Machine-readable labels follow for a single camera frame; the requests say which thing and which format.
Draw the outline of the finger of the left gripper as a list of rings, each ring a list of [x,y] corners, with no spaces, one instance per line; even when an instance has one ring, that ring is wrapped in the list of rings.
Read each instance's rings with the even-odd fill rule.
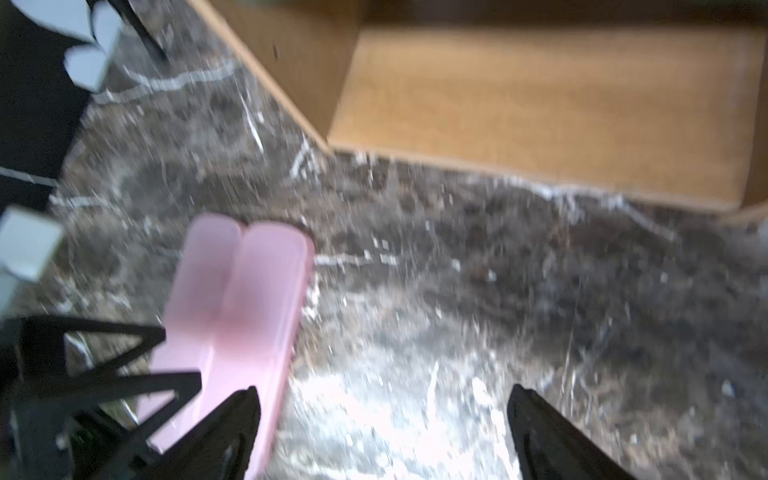
[[[163,327],[57,315],[17,320],[22,375],[101,375],[117,372],[166,339]]]
[[[89,479],[125,472],[150,437],[201,390],[198,372],[136,376],[48,377],[17,383],[11,396],[12,471],[18,479],[72,479],[76,417],[123,399],[155,395],[164,401],[136,427],[119,432],[114,444],[86,468]]]

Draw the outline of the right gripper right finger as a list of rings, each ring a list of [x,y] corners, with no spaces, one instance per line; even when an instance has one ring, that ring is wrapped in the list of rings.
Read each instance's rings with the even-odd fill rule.
[[[524,479],[634,479],[533,389],[513,386],[507,418]]]

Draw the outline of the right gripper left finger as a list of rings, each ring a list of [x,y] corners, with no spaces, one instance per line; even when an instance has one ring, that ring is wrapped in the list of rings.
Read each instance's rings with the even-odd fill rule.
[[[257,389],[234,392],[139,479],[243,479],[261,418]]]

